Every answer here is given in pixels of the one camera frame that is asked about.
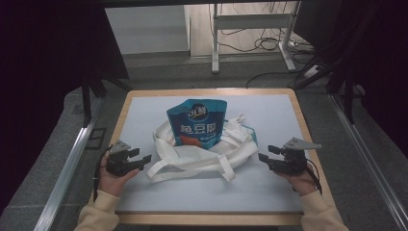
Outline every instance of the blue snack bag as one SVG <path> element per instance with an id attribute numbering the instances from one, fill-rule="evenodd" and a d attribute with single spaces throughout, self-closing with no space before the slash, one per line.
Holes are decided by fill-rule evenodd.
<path id="1" fill-rule="evenodd" d="M 222 135 L 226 109 L 227 102 L 223 100 L 188 99 L 167 110 L 176 146 L 214 146 Z"/>

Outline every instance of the white bag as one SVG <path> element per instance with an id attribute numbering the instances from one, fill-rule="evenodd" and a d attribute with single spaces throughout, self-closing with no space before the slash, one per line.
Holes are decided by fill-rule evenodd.
<path id="1" fill-rule="evenodd" d="M 162 160 L 147 171 L 147 176 L 151 181 L 159 182 L 216 170 L 227 181 L 235 179 L 233 168 L 258 153 L 255 132 L 241 125 L 243 120 L 243 115 L 225 120 L 219 143 L 208 150 L 194 145 L 174 146 L 174 135 L 170 123 L 166 121 L 154 133 L 156 148 Z M 167 166 L 177 167 L 181 171 L 158 173 Z"/>

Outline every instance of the metal rail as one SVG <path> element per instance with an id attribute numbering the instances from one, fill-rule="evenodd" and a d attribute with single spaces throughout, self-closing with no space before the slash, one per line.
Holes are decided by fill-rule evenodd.
<path id="1" fill-rule="evenodd" d="M 92 119 L 86 128 L 82 128 L 79 132 L 79 135 L 72 146 L 71 152 L 65 162 L 63 170 L 61 171 L 60 176 L 58 177 L 57 183 L 54 186 L 53 191 L 48 198 L 47 203 L 45 204 L 44 210 L 42 211 L 41 216 L 38 219 L 35 231 L 46 231 L 51 228 L 52 222 L 60 208 L 61 202 L 64 198 L 66 189 L 69 186 L 69 183 L 72 179 L 72 175 L 75 172 L 75 169 L 78 165 L 79 160 L 81 159 L 82 153 L 87 144 L 90 132 L 93 129 L 93 125 L 99 114 L 99 110 L 103 103 L 104 99 L 96 98 L 95 102 L 92 105 Z"/>
<path id="2" fill-rule="evenodd" d="M 405 211 L 401 201 L 381 172 L 380 167 L 372 157 L 370 150 L 367 148 L 366 144 L 361 138 L 357 128 L 348 122 L 348 119 L 343 113 L 343 106 L 340 100 L 333 94 L 329 94 L 329 98 L 332 100 L 346 132 L 350 135 L 364 165 L 366 166 L 366 169 L 372 178 L 372 181 L 383 197 L 386 205 L 395 219 L 396 224 L 400 230 L 408 230 L 407 212 Z"/>

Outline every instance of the hand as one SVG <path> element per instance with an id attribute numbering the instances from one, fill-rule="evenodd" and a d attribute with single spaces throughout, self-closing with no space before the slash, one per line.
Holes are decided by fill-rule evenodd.
<path id="1" fill-rule="evenodd" d="M 129 171 L 126 175 L 122 177 L 117 177 L 110 174 L 106 170 L 107 163 L 108 155 L 102 158 L 101 161 L 101 168 L 99 169 L 99 190 L 120 197 L 123 191 L 123 186 L 126 184 L 128 180 L 135 177 L 139 173 L 139 170 L 135 169 Z"/>
<path id="2" fill-rule="evenodd" d="M 306 171 L 303 171 L 300 175 L 292 176 L 283 173 L 274 173 L 278 176 L 282 176 L 286 178 L 289 183 L 294 187 L 294 189 L 299 193 L 300 196 L 307 195 L 309 193 L 313 193 L 316 191 L 315 182 L 313 181 L 312 177 Z"/>

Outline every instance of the sleeve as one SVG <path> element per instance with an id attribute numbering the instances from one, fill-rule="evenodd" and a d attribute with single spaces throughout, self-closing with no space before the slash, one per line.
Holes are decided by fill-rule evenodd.
<path id="1" fill-rule="evenodd" d="M 98 191 L 95 202 L 82 209 L 75 231 L 114 230 L 119 223 L 119 217 L 115 214 L 118 201 L 119 197 Z"/>
<path id="2" fill-rule="evenodd" d="M 330 207 L 319 191 L 300 197 L 304 216 L 301 220 L 304 231 L 344 231 L 348 230 L 336 208 Z"/>

